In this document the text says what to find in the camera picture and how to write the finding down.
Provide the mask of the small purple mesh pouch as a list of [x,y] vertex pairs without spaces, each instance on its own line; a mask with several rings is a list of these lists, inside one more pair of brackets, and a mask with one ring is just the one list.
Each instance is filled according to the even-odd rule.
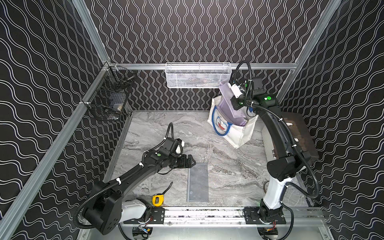
[[225,116],[225,118],[236,126],[245,126],[247,124],[246,113],[244,110],[235,110],[231,98],[234,97],[234,93],[231,90],[231,85],[228,81],[221,82],[219,85],[220,92],[222,94],[222,100],[218,105],[219,110]]

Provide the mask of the white canvas tote bag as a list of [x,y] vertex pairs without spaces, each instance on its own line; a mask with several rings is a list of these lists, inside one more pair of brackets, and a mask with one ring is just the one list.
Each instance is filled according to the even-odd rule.
[[222,96],[212,99],[207,122],[217,136],[224,138],[232,147],[238,149],[252,138],[258,116],[249,120],[240,118],[242,124],[239,126],[220,109],[223,105],[227,104]]

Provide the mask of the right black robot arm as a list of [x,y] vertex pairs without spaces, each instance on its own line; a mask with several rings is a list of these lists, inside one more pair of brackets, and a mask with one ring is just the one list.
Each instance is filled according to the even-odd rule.
[[[309,163],[310,156],[295,140],[282,116],[277,98],[274,95],[266,94],[263,85],[258,84],[253,78],[251,64],[248,61],[241,61],[237,65],[236,71],[239,71],[242,65],[247,65],[249,77],[240,83],[237,74],[232,76],[230,80],[234,93],[231,97],[232,107],[234,110],[245,109],[250,118],[260,117],[262,119],[270,133],[278,156],[277,159],[267,164],[271,178],[257,213],[261,222],[270,224],[275,223],[283,215],[283,209],[286,207],[283,198],[288,186],[293,186],[304,196],[315,199],[320,193],[319,182]],[[313,179],[314,190],[312,193],[308,193],[292,183],[292,178],[302,167],[308,170]]]

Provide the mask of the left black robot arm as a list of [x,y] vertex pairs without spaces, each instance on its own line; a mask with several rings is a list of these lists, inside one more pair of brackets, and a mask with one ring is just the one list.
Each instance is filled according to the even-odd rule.
[[73,224],[79,229],[97,229],[109,234],[120,223],[141,219],[147,204],[140,200],[124,201],[144,180],[163,168],[191,169],[196,165],[192,155],[183,153],[184,141],[174,137],[174,125],[169,123],[166,135],[155,147],[145,151],[141,161],[118,178],[96,183],[87,199],[74,212]]

